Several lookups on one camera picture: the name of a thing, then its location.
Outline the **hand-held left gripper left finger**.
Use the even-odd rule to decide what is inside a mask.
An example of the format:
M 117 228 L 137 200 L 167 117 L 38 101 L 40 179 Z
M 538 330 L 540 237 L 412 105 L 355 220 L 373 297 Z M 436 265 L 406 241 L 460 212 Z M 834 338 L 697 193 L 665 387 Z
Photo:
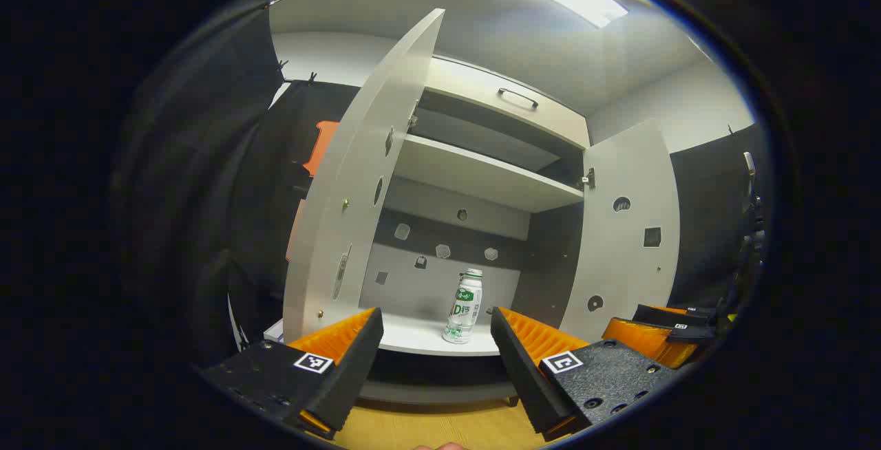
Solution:
M 372 307 L 292 343 L 260 341 L 204 377 L 277 424 L 333 440 L 361 396 L 383 333 L 383 312 Z

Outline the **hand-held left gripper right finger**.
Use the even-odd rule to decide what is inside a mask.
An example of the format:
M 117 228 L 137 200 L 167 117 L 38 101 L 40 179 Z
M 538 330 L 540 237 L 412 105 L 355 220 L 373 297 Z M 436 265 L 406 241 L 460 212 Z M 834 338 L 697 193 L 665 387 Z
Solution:
M 623 341 L 588 344 L 504 307 L 494 307 L 490 332 L 529 422 L 547 442 L 606 424 L 677 378 Z

